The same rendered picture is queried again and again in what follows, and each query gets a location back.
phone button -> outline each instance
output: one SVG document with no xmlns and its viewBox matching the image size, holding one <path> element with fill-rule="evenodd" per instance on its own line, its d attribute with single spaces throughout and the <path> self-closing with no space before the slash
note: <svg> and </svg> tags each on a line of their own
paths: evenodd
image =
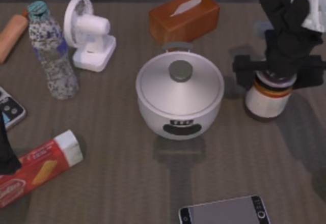
<svg viewBox="0 0 326 224">
<path fill-rule="evenodd" d="M 266 214 L 263 211 L 258 211 L 257 215 L 258 215 L 258 218 L 260 218 L 260 219 L 264 219 L 266 217 Z"/>
</svg>

phone screen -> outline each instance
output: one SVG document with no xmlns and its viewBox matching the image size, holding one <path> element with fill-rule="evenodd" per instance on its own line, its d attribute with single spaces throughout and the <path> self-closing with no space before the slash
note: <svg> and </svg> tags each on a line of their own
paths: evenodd
<svg viewBox="0 0 326 224">
<path fill-rule="evenodd" d="M 2 117 L 4 118 L 4 122 L 5 122 L 5 125 L 6 125 L 10 121 L 10 119 L 4 113 L 2 113 Z"/>
<path fill-rule="evenodd" d="M 260 197 L 195 205 L 180 210 L 182 224 L 270 224 Z"/>
</svg>

fan base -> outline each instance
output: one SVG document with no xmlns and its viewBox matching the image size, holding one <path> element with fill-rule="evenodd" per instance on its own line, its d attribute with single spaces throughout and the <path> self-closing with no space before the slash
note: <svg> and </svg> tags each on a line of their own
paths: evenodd
<svg viewBox="0 0 326 224">
<path fill-rule="evenodd" d="M 117 41 L 113 36 L 109 37 L 109 43 L 104 52 L 89 53 L 84 49 L 77 49 L 73 56 L 73 63 L 77 68 L 101 72 L 106 68 L 114 50 L 116 49 Z"/>
</svg>

pot handle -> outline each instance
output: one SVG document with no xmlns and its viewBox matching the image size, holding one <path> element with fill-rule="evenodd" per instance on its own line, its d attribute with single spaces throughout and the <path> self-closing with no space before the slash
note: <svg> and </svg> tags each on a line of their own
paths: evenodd
<svg viewBox="0 0 326 224">
<path fill-rule="evenodd" d="M 175 48 L 183 48 L 183 49 L 187 49 L 188 52 L 190 52 L 190 50 L 193 49 L 193 45 L 191 43 L 188 42 L 169 42 L 167 44 L 165 44 L 162 49 L 165 52 L 169 52 L 169 49 L 175 49 Z"/>
</svg>

smartphone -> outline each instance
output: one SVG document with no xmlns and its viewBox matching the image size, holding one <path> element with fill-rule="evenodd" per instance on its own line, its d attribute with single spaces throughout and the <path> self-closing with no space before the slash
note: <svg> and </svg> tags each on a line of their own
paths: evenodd
<svg viewBox="0 0 326 224">
<path fill-rule="evenodd" d="M 0 87 L 0 109 L 6 129 L 9 130 L 26 116 L 26 110 L 9 93 Z"/>
<path fill-rule="evenodd" d="M 270 224 L 259 196 L 249 196 L 179 210 L 181 224 Z"/>
</svg>

